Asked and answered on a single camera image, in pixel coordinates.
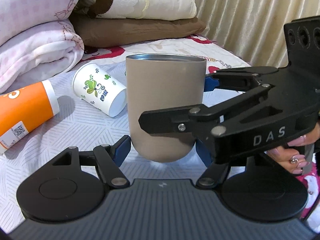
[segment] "curtain fold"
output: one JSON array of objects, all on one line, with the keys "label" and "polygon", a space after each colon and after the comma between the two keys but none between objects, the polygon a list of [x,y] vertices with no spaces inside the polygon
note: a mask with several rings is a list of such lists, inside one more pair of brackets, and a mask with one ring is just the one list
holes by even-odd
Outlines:
[{"label": "curtain fold", "polygon": [[202,0],[204,35],[251,65],[287,65],[283,25],[320,14],[320,0]]}]

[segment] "human hand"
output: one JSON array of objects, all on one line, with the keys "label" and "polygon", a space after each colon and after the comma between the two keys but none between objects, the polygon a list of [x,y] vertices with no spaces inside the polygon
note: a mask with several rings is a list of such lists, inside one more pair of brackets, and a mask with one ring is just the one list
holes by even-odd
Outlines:
[{"label": "human hand", "polygon": [[[303,135],[288,143],[289,147],[305,146],[315,143],[320,138],[320,124],[317,122],[315,128],[306,135]],[[309,163],[305,156],[299,154],[295,149],[284,149],[279,146],[267,152],[267,154],[292,174],[301,174],[302,168]]]}]

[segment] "circular hole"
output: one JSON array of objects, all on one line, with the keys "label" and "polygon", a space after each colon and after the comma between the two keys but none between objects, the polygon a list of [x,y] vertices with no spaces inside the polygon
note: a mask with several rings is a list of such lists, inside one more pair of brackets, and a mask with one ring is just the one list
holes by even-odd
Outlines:
[{"label": "circular hole", "polygon": [[294,33],[293,33],[293,30],[289,30],[288,32],[288,39],[289,39],[289,43],[291,45],[293,45],[296,41],[296,38],[294,37]]},{"label": "circular hole", "polygon": [[298,30],[299,41],[302,46],[307,47],[309,45],[308,30],[306,28]]},{"label": "circular hole", "polygon": [[320,28],[315,28],[313,30],[313,41],[318,49],[320,49]]}]

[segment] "barcode label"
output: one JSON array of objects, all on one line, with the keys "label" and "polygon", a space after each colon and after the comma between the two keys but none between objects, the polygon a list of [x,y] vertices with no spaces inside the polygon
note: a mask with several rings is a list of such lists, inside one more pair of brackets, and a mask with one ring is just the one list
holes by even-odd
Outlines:
[{"label": "barcode label", "polygon": [[14,125],[10,130],[5,132],[0,136],[0,143],[2,147],[9,149],[17,141],[21,140],[28,134],[27,128],[24,126],[23,122],[20,121]]}]

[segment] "bed sheet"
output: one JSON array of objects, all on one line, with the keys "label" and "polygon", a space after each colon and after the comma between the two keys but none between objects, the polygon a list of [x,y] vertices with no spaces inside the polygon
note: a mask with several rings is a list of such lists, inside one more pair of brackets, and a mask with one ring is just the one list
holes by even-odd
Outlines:
[{"label": "bed sheet", "polygon": [[[247,63],[200,37],[177,40],[161,40],[135,45],[99,49],[87,48],[83,61],[72,71],[50,79],[60,105],[60,113],[47,121],[0,156],[0,227],[10,232],[24,220],[16,201],[19,184],[33,172],[69,146],[78,146],[80,151],[92,150],[100,144],[114,144],[124,134],[129,134],[127,109],[111,118],[77,98],[71,90],[75,71],[88,61],[95,62],[126,85],[125,57],[137,53],[172,53],[204,57],[207,72],[218,68],[248,66]],[[204,93],[207,106],[237,96],[239,92],[215,90]],[[96,176],[93,167],[82,167]],[[132,147],[120,169],[130,182],[135,178],[184,179],[195,181],[205,166],[195,149],[173,163],[155,163],[144,159]],[[233,168],[230,176],[243,171]]]}]

